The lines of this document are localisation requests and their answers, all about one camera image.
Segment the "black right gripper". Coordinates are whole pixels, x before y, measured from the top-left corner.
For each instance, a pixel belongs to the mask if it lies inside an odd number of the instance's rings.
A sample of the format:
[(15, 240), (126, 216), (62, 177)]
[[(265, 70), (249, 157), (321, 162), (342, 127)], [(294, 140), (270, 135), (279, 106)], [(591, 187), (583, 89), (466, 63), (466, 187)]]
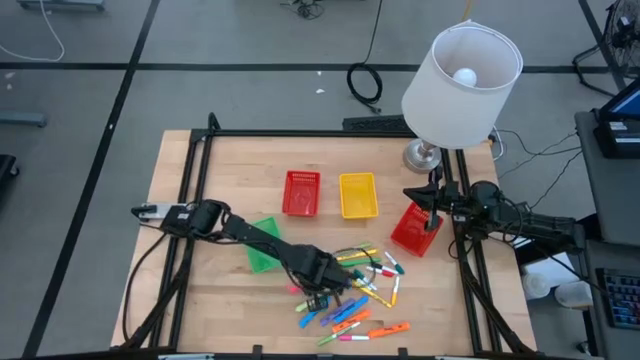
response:
[(429, 217), (425, 224), (427, 231), (435, 230), (439, 225), (437, 212), (445, 211), (450, 213), (453, 207), (460, 202), (459, 183), (454, 180), (446, 180), (440, 186), (439, 183), (443, 179), (444, 169), (437, 167), (429, 173), (429, 182), (422, 187), (405, 188), (403, 193), (409, 198), (424, 198), (414, 200), (414, 203), (422, 210), (428, 210)]

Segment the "yellow pen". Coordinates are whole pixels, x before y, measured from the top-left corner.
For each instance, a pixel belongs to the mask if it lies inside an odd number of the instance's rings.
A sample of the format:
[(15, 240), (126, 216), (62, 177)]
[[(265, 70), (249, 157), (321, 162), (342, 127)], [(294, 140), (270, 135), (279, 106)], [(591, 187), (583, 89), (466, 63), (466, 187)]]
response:
[(340, 262), (349, 261), (359, 258), (368, 258), (378, 253), (377, 249), (365, 249), (364, 251), (353, 252), (347, 255), (337, 256), (336, 259)]
[(360, 292), (364, 293), (365, 295), (371, 297), (372, 299), (374, 299), (375, 301), (381, 303), (382, 305), (384, 305), (387, 308), (392, 308), (393, 307), (393, 305), (390, 302), (388, 302), (387, 300), (385, 300), (384, 298), (379, 296), (376, 292), (370, 290), (366, 286), (359, 285), (357, 282), (353, 281), (352, 282), (352, 287), (354, 289), (359, 290)]

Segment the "purple highlighter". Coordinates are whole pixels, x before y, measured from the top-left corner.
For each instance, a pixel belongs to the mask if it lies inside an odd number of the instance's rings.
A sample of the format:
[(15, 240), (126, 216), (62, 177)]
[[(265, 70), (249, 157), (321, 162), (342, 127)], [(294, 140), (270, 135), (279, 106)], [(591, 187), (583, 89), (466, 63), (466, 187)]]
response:
[(321, 320), (320, 324), (322, 327), (326, 326), (329, 322), (331, 322), (335, 317), (344, 312), (347, 308), (352, 306), (355, 303), (353, 298), (349, 298), (344, 301), (340, 306), (337, 306), (335, 309), (329, 311)]

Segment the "green capped white marker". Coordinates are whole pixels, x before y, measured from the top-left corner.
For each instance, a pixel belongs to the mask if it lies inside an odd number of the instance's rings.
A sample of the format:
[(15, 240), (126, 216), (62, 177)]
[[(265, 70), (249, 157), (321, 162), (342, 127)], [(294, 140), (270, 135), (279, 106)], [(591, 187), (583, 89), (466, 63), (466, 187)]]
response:
[(402, 268), (402, 266), (395, 260), (395, 258), (388, 252), (385, 251), (384, 252), (385, 256), (387, 257), (387, 259), (391, 262), (391, 264), (393, 265), (393, 268), (395, 269), (395, 271), (398, 274), (404, 275), (405, 274), (405, 270)]

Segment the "red plastic basket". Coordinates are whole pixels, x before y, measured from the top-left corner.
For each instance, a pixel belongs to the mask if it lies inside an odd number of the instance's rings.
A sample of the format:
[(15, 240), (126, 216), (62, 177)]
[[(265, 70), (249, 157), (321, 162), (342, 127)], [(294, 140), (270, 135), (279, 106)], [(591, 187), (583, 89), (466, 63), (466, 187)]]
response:
[(443, 223), (440, 216), (437, 216), (439, 224), (434, 230), (426, 230), (428, 213), (424, 212), (415, 203), (411, 203), (400, 221), (391, 233), (391, 240), (408, 253), (422, 257), (435, 237)]
[(286, 173), (282, 212), (289, 216), (313, 217), (318, 213), (321, 175), (319, 172)]

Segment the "green plastic basket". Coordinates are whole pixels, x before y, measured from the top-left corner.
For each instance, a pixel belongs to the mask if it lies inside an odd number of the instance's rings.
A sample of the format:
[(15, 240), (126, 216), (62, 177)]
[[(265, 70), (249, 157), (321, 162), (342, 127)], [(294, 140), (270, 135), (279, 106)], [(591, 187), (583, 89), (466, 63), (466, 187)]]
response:
[[(267, 232), (272, 236), (280, 237), (279, 227), (274, 217), (269, 217), (257, 221), (253, 223), (253, 226)], [(254, 248), (247, 247), (246, 252), (250, 268), (254, 274), (264, 273), (281, 266), (279, 260), (258, 250), (255, 250)]]

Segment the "white paper sheet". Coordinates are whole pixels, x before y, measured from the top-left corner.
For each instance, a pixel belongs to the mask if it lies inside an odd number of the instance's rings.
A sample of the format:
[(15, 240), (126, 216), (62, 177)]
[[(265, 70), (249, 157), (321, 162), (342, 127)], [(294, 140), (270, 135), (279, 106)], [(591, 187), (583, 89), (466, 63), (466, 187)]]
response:
[(551, 288), (579, 281), (578, 271), (566, 252), (547, 257), (540, 253), (530, 240), (525, 240), (523, 245), (517, 246), (516, 257), (524, 274), (543, 276)]

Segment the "white cup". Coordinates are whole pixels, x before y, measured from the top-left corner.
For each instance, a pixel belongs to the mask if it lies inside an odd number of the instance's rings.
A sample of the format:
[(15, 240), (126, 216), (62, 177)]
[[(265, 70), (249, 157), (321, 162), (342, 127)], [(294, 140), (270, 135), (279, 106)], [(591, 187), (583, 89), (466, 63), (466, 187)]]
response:
[(590, 286), (584, 281), (559, 285), (554, 296), (557, 302), (566, 308), (583, 308), (593, 305)]
[(522, 277), (522, 286), (527, 301), (546, 297), (551, 287), (546, 277), (539, 273), (529, 273)]

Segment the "grey desk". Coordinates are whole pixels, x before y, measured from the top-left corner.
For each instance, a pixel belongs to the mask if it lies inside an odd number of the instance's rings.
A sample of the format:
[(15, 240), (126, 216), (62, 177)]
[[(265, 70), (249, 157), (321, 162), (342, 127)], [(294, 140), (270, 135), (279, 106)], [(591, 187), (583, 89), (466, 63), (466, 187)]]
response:
[(592, 112), (574, 115), (602, 237), (640, 247), (640, 159), (606, 158), (596, 141)]
[(605, 290), (599, 284), (597, 268), (640, 272), (640, 248), (588, 241), (583, 265), (588, 280), (597, 286), (593, 290), (593, 306), (589, 310), (592, 352), (605, 360), (640, 360), (640, 331), (609, 325), (603, 300)]

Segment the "black computer monitor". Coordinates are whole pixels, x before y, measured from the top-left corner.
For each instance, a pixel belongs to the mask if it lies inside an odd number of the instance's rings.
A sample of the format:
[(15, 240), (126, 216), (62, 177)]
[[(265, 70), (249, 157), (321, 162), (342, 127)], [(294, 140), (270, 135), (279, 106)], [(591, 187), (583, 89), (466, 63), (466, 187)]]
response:
[(640, 120), (640, 78), (607, 102), (599, 110), (599, 115), (606, 121)]

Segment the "black backlit keyboard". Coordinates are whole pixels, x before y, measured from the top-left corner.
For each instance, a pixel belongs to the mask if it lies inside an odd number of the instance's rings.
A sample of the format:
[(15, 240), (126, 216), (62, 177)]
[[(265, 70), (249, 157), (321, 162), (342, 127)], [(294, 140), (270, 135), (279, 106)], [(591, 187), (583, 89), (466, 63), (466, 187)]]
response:
[(613, 328), (640, 331), (640, 272), (597, 268), (604, 307)]

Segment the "black floor fan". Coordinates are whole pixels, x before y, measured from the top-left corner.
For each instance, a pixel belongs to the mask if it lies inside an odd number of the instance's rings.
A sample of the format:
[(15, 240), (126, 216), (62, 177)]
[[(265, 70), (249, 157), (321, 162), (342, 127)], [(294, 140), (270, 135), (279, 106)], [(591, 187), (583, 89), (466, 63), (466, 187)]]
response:
[(618, 88), (627, 80), (640, 80), (640, 0), (613, 0), (606, 8), (604, 28), (600, 29), (586, 0), (579, 0), (589, 27), (594, 31), (595, 44), (572, 59), (579, 83), (589, 90), (613, 97), (614, 93), (595, 86), (585, 78), (583, 61), (601, 54)]

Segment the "grey floor foot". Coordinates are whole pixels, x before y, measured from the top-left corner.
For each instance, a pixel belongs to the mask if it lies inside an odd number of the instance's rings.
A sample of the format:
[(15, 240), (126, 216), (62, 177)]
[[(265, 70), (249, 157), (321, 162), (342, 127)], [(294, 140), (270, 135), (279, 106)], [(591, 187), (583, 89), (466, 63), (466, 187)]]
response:
[(35, 126), (43, 128), (47, 118), (42, 113), (0, 110), (0, 124)]

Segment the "grey cart base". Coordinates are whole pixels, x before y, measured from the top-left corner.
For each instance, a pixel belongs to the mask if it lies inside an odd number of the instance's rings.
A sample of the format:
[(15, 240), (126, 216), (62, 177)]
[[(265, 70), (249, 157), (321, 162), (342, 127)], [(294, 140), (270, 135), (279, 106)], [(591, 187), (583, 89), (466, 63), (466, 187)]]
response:
[(31, 6), (48, 7), (88, 7), (102, 12), (105, 10), (104, 0), (15, 0), (23, 9)]

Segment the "black aluminium table frame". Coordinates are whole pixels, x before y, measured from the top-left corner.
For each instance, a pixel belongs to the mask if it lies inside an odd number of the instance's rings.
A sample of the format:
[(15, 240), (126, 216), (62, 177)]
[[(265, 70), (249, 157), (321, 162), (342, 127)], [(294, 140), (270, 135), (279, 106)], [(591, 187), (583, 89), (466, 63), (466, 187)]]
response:
[[(394, 355), (405, 347), (411, 355), (470, 355), (476, 348), (504, 348), (486, 316), (469, 317), (467, 298), (455, 260), (452, 225), (445, 222), (425, 255), (408, 254), (391, 233), (409, 207), (403, 190), (421, 186), (426, 178), (407, 170), (402, 152), (407, 140), (358, 135), (339, 130), (220, 130), (204, 139), (191, 130), (166, 131), (154, 151), (154, 170), (147, 200), (190, 202), (196, 198), (228, 203), (249, 222), (274, 217), (290, 243), (310, 243), (327, 252), (370, 242), (385, 263), (388, 251), (401, 264), (397, 304), (387, 308), (370, 300), (371, 316), (354, 330), (370, 330), (409, 322), (408, 331), (369, 341), (317, 342), (332, 333), (314, 319), (304, 329), (295, 308), (302, 296), (285, 288), (281, 269), (254, 274), (241, 245), (214, 245), (161, 236), (156, 225), (140, 229), (132, 265), (129, 313), (120, 317), (112, 341), (124, 343), (143, 323), (165, 282), (191, 256), (183, 291), (169, 303), (147, 346), (173, 345), (184, 352), (249, 353), (305, 356)], [(286, 173), (319, 172), (318, 213), (313, 217), (282, 212)], [(341, 212), (339, 176), (373, 173), (379, 215), (345, 219)]]

